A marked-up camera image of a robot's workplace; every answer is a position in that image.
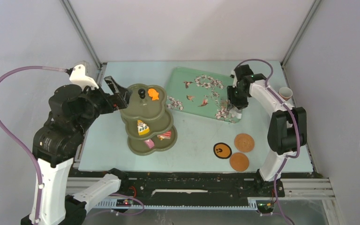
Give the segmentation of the orange toy fish pastry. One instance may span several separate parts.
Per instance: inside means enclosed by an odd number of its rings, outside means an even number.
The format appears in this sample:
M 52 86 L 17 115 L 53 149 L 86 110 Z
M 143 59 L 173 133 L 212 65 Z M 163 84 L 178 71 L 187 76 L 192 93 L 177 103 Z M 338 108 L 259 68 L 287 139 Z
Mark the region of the orange toy fish pastry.
M 159 92 L 156 89 L 150 88 L 148 89 L 147 93 L 152 101 L 159 100 Z

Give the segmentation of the green three-tier serving stand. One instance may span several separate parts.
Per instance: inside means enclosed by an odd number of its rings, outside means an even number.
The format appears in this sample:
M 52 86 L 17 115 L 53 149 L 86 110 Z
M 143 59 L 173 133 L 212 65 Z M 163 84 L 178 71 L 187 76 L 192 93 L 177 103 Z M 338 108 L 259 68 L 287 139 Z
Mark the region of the green three-tier serving stand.
M 147 91 L 154 88 L 159 92 L 159 100 L 152 101 Z M 158 85 L 146 85 L 137 83 L 130 85 L 132 90 L 129 105 L 120 110 L 121 119 L 125 124 L 127 144 L 129 149 L 136 155 L 146 156 L 154 152 L 162 152 L 172 148 L 177 141 L 177 130 L 174 126 L 172 113 L 166 105 L 167 93 Z M 150 127 L 150 132 L 139 136 L 137 121 L 142 120 Z M 171 139 L 159 140 L 158 134 L 171 130 Z M 153 149 L 149 149 L 144 140 L 151 139 L 155 143 Z

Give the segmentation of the yellow toy cake slice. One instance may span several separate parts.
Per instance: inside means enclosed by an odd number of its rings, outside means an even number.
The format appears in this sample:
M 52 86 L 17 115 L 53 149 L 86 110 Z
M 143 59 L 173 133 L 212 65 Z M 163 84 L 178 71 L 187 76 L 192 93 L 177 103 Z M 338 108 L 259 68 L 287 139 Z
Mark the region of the yellow toy cake slice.
M 146 135 L 150 132 L 150 127 L 142 120 L 137 121 L 137 131 L 139 136 Z

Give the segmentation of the yellow smiley face coaster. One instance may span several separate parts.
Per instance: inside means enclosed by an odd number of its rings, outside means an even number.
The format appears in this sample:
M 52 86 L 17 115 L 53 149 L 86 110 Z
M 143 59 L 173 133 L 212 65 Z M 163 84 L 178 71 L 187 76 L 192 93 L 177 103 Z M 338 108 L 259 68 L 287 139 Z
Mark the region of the yellow smiley face coaster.
M 213 147 L 214 155 L 219 159 L 228 159 L 232 155 L 231 147 L 223 142 L 218 142 Z

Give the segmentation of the pink toy cake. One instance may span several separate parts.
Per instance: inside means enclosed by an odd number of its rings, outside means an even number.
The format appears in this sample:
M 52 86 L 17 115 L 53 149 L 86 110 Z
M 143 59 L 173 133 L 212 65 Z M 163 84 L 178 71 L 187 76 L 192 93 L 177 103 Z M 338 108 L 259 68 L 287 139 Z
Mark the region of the pink toy cake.
M 144 143 L 149 149 L 153 149 L 155 147 L 155 143 L 151 139 L 144 140 Z

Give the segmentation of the red striped toy cake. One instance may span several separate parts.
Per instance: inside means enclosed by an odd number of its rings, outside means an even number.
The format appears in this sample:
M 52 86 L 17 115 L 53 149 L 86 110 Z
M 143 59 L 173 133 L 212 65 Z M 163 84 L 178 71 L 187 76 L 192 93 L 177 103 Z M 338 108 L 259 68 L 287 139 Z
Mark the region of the red striped toy cake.
M 157 138 L 159 140 L 165 140 L 165 139 L 171 139 L 171 136 L 172 136 L 172 132 L 171 132 L 171 130 L 169 130 L 169 131 L 167 131 L 165 133 L 158 134 Z

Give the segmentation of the metal serving tongs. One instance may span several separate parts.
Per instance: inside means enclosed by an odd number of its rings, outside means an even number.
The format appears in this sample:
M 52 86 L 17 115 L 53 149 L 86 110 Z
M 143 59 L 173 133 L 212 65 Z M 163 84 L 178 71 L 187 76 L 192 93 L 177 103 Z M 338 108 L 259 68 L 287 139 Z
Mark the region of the metal serving tongs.
M 221 107 L 228 117 L 236 118 L 238 120 L 242 118 L 242 110 L 235 107 L 228 99 L 221 100 Z

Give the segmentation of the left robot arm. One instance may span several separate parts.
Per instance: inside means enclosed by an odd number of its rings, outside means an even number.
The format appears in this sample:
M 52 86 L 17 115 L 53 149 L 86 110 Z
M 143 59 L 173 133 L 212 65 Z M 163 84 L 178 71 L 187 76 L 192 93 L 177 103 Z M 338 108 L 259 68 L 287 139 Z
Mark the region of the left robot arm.
M 102 114 L 127 108 L 132 91 L 104 78 L 111 89 L 59 87 L 49 98 L 50 112 L 34 135 L 32 154 L 40 168 L 42 184 L 36 186 L 32 211 L 21 219 L 23 225 L 80 225 L 89 211 L 107 196 L 129 191 L 128 174 L 116 168 L 89 188 L 66 193 L 70 169 L 87 130 Z

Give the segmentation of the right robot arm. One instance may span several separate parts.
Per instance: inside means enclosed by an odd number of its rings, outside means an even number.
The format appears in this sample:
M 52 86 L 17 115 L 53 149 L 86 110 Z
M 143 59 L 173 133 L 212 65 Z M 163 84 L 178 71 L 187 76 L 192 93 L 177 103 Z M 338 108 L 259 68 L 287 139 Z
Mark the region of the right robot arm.
M 273 189 L 271 181 L 278 180 L 289 158 L 297 158 L 307 142 L 307 112 L 294 107 L 276 93 L 263 74 L 255 74 L 249 65 L 240 63 L 231 71 L 232 85 L 227 87 L 227 109 L 235 116 L 248 107 L 254 98 L 270 116 L 267 142 L 270 151 L 258 170 L 261 179 L 254 182 L 254 190 L 266 196 Z

